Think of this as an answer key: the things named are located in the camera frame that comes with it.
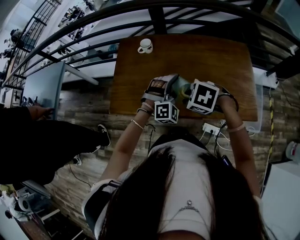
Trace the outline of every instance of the power outlet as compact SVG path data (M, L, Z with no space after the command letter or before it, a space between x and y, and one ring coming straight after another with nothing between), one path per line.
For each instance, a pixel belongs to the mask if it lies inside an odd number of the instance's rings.
M205 131L205 132L208 132L208 133L210 133L210 131L212 130L213 131L212 134L217 135L220 131L220 128L215 127L215 126L213 126L211 124L208 124L208 123L204 123L202 130Z

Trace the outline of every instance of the black railing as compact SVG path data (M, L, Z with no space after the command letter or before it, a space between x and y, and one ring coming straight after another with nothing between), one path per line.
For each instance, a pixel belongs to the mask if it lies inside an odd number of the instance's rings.
M23 60L35 47L43 28L47 26L49 19L56 8L61 4L61 1L62 0L44 0L44 2L35 11L34 15L30 18L19 34L11 57L7 63L4 79L7 78L9 69L14 70L14 68L20 65L21 60L22 68L25 69L27 67L27 62L24 63ZM21 81L26 79L25 76L20 74L22 68L18 71L14 71L13 76L10 75L10 81L6 81L7 83L3 84L3 87L12 87L12 82L15 82L15 87L18 87L18 84L21 84Z
M68 26L64 27L63 29L57 31L52 36L50 36L48 39L46 39L44 42L42 42L39 46L37 46L32 52L30 52L25 57L25 59L16 67L16 69L11 73L11 75L8 76L5 83L6 84L9 83L9 85L11 85L13 87L17 86L17 84L15 83L15 80L11 81L11 79L14 77L14 75L18 74L20 76L24 76L24 74L26 74L26 72L29 69L33 68L34 66L36 66L38 63L40 63L44 59L49 59L51 62L46 64L45 66L40 67L39 69L37 69L33 72L30 72L30 74L27 74L26 76L29 76L41 69L53 64L54 62L62 61L68 57L74 56L76 54L79 54L79 53L82 53L82 52L85 52L85 51L88 51L91 49L96 49L96 48L99 48L102 46L116 44L116 43L119 43L121 40L121 39L117 39L117 40L102 42L102 43L98 43L98 44L95 44L92 46L88 46L81 50L71 52L61 58L58 58L58 59L52 56L53 54L57 53L58 51L65 49L69 46L72 46L76 43L82 42L86 39L100 36L102 34L106 34L109 32L114 32L114 31L122 30L122 29L129 29L129 28L133 28L133 27L141 27L141 28L138 31L136 31L135 33L133 33L131 36L135 36L138 33L145 35L147 33L153 32L153 31L155 34L167 33L167 29L170 29L170 28L180 25L180 24L201 25L201 26L204 26L204 27L201 27L201 29L205 28L205 27L212 27L212 29L213 29L216 26L220 26L220 24L222 22L210 22L210 21L196 20L196 18L199 18L204 15L213 14L216 12L230 13L232 15L239 16L243 19L247 19L248 21L251 21L253 23L258 23L264 27L269 28L270 30L275 31L277 34L280 34L281 36L285 37L286 39L288 39L290 42L292 42L296 46L298 46L298 47L300 46L299 39L297 37L295 37L293 34L284 30L283 28L276 25L269 19L263 17L259 13L246 8L249 6L251 7L251 4L246 4L246 5L242 5L242 6L233 4L233 2L238 2L238 1L240 1L240 0L229 0L229 1L218 1L218 0L143 0L143 1L139 1L139 0L134 0L134 1L128 1L128 2L124 2L121 4L117 4L117 5L114 5L111 7L101 9L95 13L92 13L90 15L82 17L79 20L76 20L75 22L72 22L71 24L69 24ZM171 10L170 12L167 12L164 14L162 8L167 8L167 7L176 7L176 9ZM165 18L166 16L169 16L171 14L174 14L176 12L184 10L185 8L194 8L194 9L186 11L184 14L180 14L179 17L176 16L172 19ZM127 13L127 12L134 12L134 11L142 10L142 9L149 10L149 13L151 16L150 21L133 22L133 23L128 23L128 24L124 24L124 25L107 28L104 30L100 30L100 31L88 34L88 35L81 37L77 40L74 40L68 44L60 46L58 49L56 49L50 53L45 53L42 51L51 43L57 41L61 37L69 34L70 32L72 32L78 28L84 27L90 23L114 16L114 15L119 15L119 14L123 14L123 13ZM199 13L188 19L180 19L181 17L184 17L191 13L197 13L198 11L201 11L203 9L207 9L209 11L206 11L204 13L203 12ZM143 32L150 26L153 26L153 28L146 32ZM269 43L281 48L282 50L286 51L290 56L292 56L292 52L290 51L290 49L288 47L282 45L281 43L277 42L276 39L271 39L271 38L265 37L261 34L259 34L257 37L259 38L259 40L269 42ZM252 45L250 43L246 43L246 44L248 45L249 49L252 48L255 51L260 52L262 54L269 54L271 56L278 58L281 61L286 60L284 57L282 57L281 55L278 55L276 52L267 50L264 47L264 45L257 46L257 45ZM87 57L82 57L82 58L79 58L76 60L71 60L71 61L67 62L67 64L78 63L83 60L95 58L97 56L108 55L108 54L112 54L112 53L117 53L117 50L110 51L110 52L100 52L100 53L93 54L93 55L90 55ZM29 62L29 60L31 60L36 55L40 55L40 56L42 56L42 58L40 58L39 60L37 60L36 62L34 62L33 64L31 64L28 67L23 67L23 66L27 66L27 63ZM256 64L254 64L254 65L256 67L268 70L268 74L272 73L272 69L276 69L276 68L274 68L274 66L276 66L277 64L270 59L265 59L264 57L260 57L260 56L251 56L251 59L258 60L259 62L266 64L267 67L265 67L265 66L262 67L262 66L256 65ZM89 62L89 63L78 65L75 68L79 69L79 68L84 68L84 67L92 66L92 65L96 65L96 64L107 63L107 62L111 62L111 61L116 61L116 59L112 58L112 59L104 59L104 60ZM21 81L22 81L22 83L19 85L20 87L22 87L24 85L25 79L22 79Z

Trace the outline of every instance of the mug handle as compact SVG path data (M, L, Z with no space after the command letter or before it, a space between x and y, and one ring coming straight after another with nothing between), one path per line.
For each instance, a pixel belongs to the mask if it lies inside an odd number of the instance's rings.
M142 49L142 47L139 47L137 50L138 53L145 53L145 51Z

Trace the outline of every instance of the white mug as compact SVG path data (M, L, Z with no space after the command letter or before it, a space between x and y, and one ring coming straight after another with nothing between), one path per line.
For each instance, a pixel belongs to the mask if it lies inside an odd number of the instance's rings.
M145 38L140 42L140 47L137 50L139 53L152 53L153 44L150 39Z

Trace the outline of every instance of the white cube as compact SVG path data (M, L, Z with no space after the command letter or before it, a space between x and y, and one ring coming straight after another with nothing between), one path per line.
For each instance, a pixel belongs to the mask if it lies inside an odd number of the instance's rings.
M155 102L154 119L160 123L177 123L179 110L171 102Z
M187 109L205 115L210 114L214 111L218 94L219 88L212 82L200 82L195 79Z

